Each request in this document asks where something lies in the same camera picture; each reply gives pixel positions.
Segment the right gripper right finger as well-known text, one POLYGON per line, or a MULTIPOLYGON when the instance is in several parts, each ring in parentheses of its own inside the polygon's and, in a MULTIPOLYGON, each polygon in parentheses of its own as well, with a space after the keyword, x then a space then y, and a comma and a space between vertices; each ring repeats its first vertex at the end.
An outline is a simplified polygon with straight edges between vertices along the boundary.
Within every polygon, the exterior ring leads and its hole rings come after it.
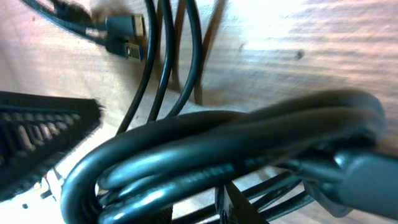
POLYGON ((215 189, 215 208, 221 224, 268 224, 232 182, 215 189))

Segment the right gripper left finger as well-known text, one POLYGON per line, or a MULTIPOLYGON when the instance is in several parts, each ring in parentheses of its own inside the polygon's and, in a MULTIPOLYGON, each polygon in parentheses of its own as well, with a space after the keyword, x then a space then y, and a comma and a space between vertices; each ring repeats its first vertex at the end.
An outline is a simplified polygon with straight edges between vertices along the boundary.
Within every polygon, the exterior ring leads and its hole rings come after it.
POLYGON ((1 201, 40 181, 100 124, 98 102, 1 92, 1 201))

